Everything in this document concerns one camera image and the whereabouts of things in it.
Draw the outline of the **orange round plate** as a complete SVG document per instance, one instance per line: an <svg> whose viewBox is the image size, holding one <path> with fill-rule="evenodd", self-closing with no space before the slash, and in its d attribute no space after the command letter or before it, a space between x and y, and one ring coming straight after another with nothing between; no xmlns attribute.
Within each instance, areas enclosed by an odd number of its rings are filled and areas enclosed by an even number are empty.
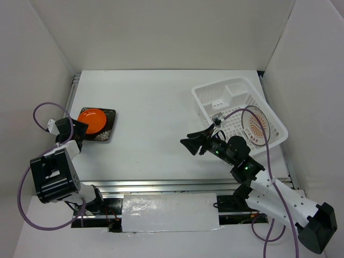
<svg viewBox="0 0 344 258"><path fill-rule="evenodd" d="M86 134L95 134L100 132L107 122L106 114L100 109L88 109L80 113L79 122L87 124Z"/></svg>

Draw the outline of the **white sunburst pattern plate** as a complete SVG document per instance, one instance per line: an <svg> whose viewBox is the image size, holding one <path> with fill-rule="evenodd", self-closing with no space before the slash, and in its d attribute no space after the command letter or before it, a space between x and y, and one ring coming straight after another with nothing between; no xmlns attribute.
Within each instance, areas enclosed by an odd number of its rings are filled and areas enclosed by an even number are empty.
<svg viewBox="0 0 344 258"><path fill-rule="evenodd" d="M266 144L264 135L267 140L270 139L270 125L265 114L253 105L245 107L241 114L241 125L248 141L262 147Z"/></svg>

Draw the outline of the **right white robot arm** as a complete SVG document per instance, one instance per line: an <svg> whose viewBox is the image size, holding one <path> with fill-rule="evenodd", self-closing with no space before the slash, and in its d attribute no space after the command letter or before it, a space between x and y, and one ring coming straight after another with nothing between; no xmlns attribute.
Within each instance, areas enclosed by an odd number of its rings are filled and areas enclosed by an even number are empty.
<svg viewBox="0 0 344 258"><path fill-rule="evenodd" d="M240 184L235 190L234 205L239 210L260 211L290 228L308 250L321 254L338 226L334 209L328 203L318 204L300 195L275 177L250 155L241 136L223 141L213 135L214 127L190 133L180 143L192 155L209 152L229 165Z"/></svg>

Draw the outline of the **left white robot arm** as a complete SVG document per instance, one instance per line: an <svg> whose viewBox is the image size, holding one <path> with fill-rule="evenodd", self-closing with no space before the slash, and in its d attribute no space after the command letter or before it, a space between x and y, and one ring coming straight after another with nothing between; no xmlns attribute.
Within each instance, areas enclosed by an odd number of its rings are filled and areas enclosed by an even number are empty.
<svg viewBox="0 0 344 258"><path fill-rule="evenodd" d="M87 214L104 211L106 202L99 189L81 183L73 165L87 129L88 124L67 117L48 121L46 132L56 136L56 146L30 161L36 194L42 203L65 202L79 209L85 201Z"/></svg>

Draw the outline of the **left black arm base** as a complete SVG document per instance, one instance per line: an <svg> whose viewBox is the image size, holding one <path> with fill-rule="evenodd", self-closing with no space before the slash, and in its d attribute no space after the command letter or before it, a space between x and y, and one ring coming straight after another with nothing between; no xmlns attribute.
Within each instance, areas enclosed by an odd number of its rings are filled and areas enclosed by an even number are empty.
<svg viewBox="0 0 344 258"><path fill-rule="evenodd" d="M82 205L82 198L86 201L86 209L82 217L72 223L72 228L104 228L112 233L122 232L121 215L123 200L121 198L103 198L96 187L83 186L78 192L76 202L71 206L76 217Z"/></svg>

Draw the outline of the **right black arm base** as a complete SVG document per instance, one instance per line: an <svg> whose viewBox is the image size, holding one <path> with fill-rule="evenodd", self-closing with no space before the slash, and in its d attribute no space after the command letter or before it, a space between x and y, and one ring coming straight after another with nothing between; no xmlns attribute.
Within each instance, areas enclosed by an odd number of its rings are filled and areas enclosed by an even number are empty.
<svg viewBox="0 0 344 258"><path fill-rule="evenodd" d="M220 225L241 225L255 223L267 223L267 216L259 211L251 209L246 203L245 197L249 194L246 186L239 186L232 195L218 195L213 207L218 210Z"/></svg>

